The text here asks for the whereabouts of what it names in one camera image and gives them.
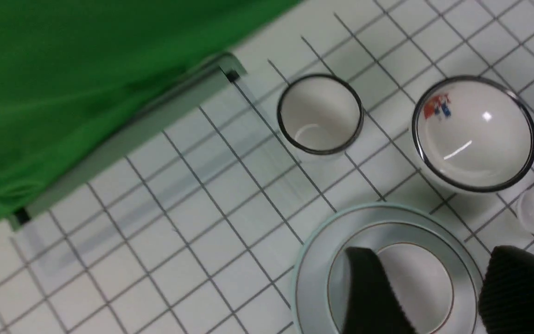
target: saucer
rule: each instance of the saucer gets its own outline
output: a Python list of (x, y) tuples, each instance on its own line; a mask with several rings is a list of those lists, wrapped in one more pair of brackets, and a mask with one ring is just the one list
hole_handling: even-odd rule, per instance
[(347, 247), (379, 254), (418, 333), (466, 334), (483, 327), (477, 319), (481, 273), (461, 243), (428, 214), (373, 203), (339, 212), (304, 245), (292, 298), (299, 334), (341, 332), (350, 286)]

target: green fabric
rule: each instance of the green fabric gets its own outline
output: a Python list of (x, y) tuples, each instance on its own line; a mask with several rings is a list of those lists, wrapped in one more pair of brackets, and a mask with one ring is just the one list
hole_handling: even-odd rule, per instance
[(0, 218), (296, 0), (0, 1)]

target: black textured object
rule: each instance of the black textured object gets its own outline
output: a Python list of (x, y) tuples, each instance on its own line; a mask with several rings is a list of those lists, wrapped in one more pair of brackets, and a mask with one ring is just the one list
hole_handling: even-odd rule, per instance
[(371, 249), (349, 247), (350, 300), (343, 334), (416, 334)]
[(534, 333), (534, 255), (495, 247), (479, 296), (488, 334)]

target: bowl logo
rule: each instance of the bowl logo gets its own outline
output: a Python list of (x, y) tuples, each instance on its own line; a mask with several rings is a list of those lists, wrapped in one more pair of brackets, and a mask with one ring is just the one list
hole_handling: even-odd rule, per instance
[(449, 103), (451, 103), (451, 100), (449, 99), (448, 93), (433, 96), (424, 106), (424, 117), (427, 120), (432, 117), (432, 115), (440, 115), (441, 110), (446, 118), (451, 117), (451, 110), (448, 106)]

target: white cup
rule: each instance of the white cup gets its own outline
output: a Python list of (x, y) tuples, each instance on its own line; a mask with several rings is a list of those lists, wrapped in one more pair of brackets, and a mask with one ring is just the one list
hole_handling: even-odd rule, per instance
[(343, 154), (356, 141), (364, 112), (348, 83), (329, 74), (310, 74), (282, 93), (277, 121), (299, 161), (318, 161)]

